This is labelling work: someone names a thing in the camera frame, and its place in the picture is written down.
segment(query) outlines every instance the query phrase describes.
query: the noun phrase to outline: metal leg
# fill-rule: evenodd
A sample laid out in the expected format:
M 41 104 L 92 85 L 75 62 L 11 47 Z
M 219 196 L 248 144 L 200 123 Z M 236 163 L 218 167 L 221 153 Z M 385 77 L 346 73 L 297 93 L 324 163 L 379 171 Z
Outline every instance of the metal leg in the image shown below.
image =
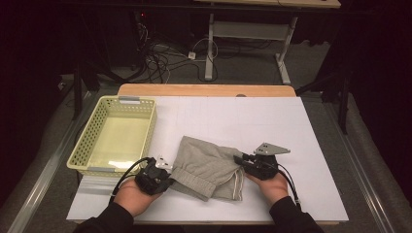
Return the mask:
M 324 77 L 323 79 L 318 80 L 318 81 L 316 81 L 316 82 L 309 83 L 309 84 L 307 84 L 307 85 L 305 85 L 305 86 L 303 86 L 303 87 L 295 90 L 294 92 L 296 93 L 297 96 L 300 96 L 300 95 L 303 94 L 304 92 L 306 92 L 306 91 L 308 91 L 308 90 L 311 90 L 311 89 L 313 89 L 313 88 L 316 88 L 316 87 L 318 87 L 318 86 L 321 85 L 321 84 L 327 83 L 327 82 L 329 82 L 330 80 L 336 79 L 337 77 L 338 77 L 338 73 L 332 73 L 332 74 Z
M 297 17 L 293 17 L 291 23 L 289 24 L 288 34 L 286 35 L 286 39 L 284 41 L 284 45 L 282 48 L 281 53 L 276 53 L 276 62 L 278 64 L 279 72 L 282 78 L 283 84 L 291 84 L 291 80 L 289 79 L 288 71 L 285 65 L 285 56 L 288 52 L 289 45 L 291 44 L 292 35 L 294 32 L 294 28 L 296 27 Z
M 78 64 L 74 72 L 74 94 L 75 94 L 75 113 L 73 120 L 77 119 L 82 112 L 83 99 L 82 99 L 82 78 L 80 74 L 80 65 Z
M 338 123 L 344 134 L 348 134 L 346 131 L 346 116 L 348 113 L 349 83 L 351 77 L 352 74 L 345 75 L 342 81 Z
M 214 15 L 210 14 L 209 19 L 209 41 L 206 57 L 205 80 L 210 81 L 213 78 L 213 23 Z

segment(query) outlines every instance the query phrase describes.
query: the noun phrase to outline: hand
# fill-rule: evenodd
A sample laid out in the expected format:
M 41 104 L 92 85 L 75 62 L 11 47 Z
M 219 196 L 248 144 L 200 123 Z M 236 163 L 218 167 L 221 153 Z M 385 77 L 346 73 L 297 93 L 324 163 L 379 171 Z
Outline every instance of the hand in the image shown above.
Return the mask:
M 289 196 L 288 183 L 286 179 L 279 173 L 276 174 L 274 178 L 266 181 L 261 181 L 260 179 L 249 174 L 246 174 L 246 177 L 254 183 L 257 183 L 260 191 L 267 198 L 270 205 L 273 205 L 280 199 Z
M 114 202 L 125 208 L 133 217 L 136 217 L 145 212 L 160 195 L 161 193 L 153 196 L 144 193 L 134 179 L 129 179 L 121 184 Z

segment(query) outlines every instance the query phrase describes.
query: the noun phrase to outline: gray cloth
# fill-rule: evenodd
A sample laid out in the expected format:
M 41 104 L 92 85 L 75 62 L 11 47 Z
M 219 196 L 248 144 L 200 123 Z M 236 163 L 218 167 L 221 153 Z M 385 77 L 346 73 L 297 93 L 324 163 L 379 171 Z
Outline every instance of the gray cloth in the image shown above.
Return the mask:
M 173 164 L 171 188 L 203 201 L 241 201 L 244 171 L 233 155 L 242 152 L 184 136 Z

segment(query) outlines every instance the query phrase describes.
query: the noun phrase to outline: black sleeve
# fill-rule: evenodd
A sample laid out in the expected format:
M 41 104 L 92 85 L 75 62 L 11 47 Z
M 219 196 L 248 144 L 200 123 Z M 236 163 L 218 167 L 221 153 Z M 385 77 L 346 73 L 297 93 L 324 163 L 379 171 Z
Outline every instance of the black sleeve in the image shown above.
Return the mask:
M 324 232 L 312 217 L 300 211 L 290 196 L 282 198 L 270 209 L 277 231 L 282 233 Z
M 121 233 L 133 226 L 133 216 L 117 203 L 111 203 L 98 217 L 92 217 L 76 229 L 75 233 Z

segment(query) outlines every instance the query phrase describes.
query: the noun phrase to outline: yellow plastic basket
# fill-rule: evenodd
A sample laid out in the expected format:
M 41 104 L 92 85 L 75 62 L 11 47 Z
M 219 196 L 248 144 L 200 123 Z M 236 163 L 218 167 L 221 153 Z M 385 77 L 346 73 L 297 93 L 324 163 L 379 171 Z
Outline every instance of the yellow plastic basket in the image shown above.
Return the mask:
M 120 177 L 148 155 L 156 118 L 154 99 L 101 97 L 67 167 L 84 175 Z

